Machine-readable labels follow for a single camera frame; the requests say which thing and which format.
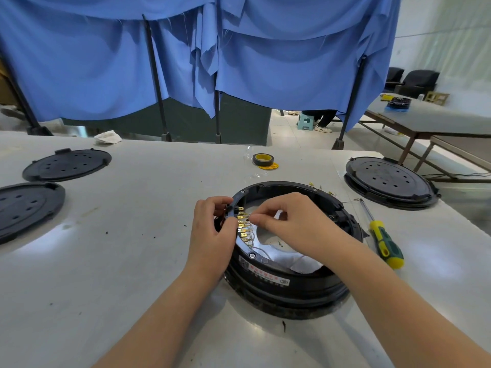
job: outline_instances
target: white label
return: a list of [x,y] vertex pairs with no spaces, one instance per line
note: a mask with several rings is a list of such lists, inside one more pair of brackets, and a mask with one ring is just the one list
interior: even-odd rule
[[253,272],[255,275],[257,275],[260,278],[263,278],[265,280],[268,280],[271,283],[276,283],[276,284],[283,285],[283,286],[289,286],[290,285],[289,279],[280,278],[279,276],[270,274],[269,272],[265,272],[265,271],[261,270],[260,268],[257,268],[253,264],[250,264],[249,262],[247,262],[242,256],[239,256],[239,262],[242,265],[242,267],[245,268],[246,270]]

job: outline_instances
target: hand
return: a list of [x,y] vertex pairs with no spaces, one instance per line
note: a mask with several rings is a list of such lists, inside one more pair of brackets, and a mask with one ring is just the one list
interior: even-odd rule
[[[279,219],[274,215],[283,210]],[[284,240],[297,252],[319,262],[325,257],[329,238],[342,230],[306,195],[300,192],[266,200],[249,216],[249,221]]]
[[230,197],[214,196],[198,200],[194,208],[185,271],[205,280],[210,287],[217,284],[230,262],[239,224],[235,217],[229,217],[218,233],[213,219],[221,216],[232,201]]

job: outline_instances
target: black tape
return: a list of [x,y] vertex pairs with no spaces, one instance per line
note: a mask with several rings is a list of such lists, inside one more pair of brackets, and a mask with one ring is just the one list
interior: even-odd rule
[[252,162],[257,166],[271,166],[273,165],[274,157],[270,154],[255,154],[252,156]]

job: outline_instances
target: teal stool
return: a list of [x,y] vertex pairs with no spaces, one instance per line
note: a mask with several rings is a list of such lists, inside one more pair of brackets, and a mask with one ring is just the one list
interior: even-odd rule
[[303,112],[300,112],[298,115],[298,130],[314,130],[314,117],[304,115]]

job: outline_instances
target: yellow and green screwdriver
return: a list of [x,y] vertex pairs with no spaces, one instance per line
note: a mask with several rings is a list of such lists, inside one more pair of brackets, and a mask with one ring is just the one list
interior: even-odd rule
[[401,268],[404,266],[404,256],[401,249],[394,243],[387,231],[385,231],[384,223],[382,221],[376,221],[373,218],[363,199],[360,199],[360,203],[370,218],[370,230],[375,235],[377,241],[378,255],[394,270]]

